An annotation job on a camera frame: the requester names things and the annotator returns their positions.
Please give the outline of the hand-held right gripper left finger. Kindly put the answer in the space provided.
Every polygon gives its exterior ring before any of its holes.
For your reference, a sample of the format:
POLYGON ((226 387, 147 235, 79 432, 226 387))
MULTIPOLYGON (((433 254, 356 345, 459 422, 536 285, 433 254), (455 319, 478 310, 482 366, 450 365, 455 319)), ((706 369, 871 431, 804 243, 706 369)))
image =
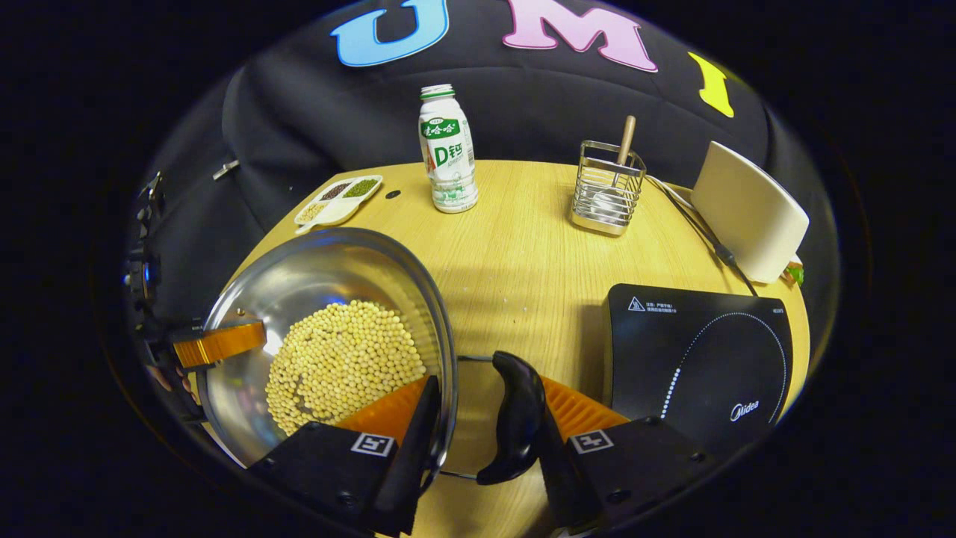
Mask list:
POLYGON ((440 402, 436 376, 422 377, 366 406, 347 428, 301 426, 250 473, 342 527, 409 534, 440 402))

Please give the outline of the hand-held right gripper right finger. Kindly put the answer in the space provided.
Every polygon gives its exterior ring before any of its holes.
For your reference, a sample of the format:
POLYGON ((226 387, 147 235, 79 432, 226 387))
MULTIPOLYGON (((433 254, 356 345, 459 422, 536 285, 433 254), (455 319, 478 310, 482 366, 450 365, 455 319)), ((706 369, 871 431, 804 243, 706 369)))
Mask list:
POLYGON ((713 453, 656 416, 631 420, 543 378, 537 454, 561 527, 617 531, 713 472, 713 453))

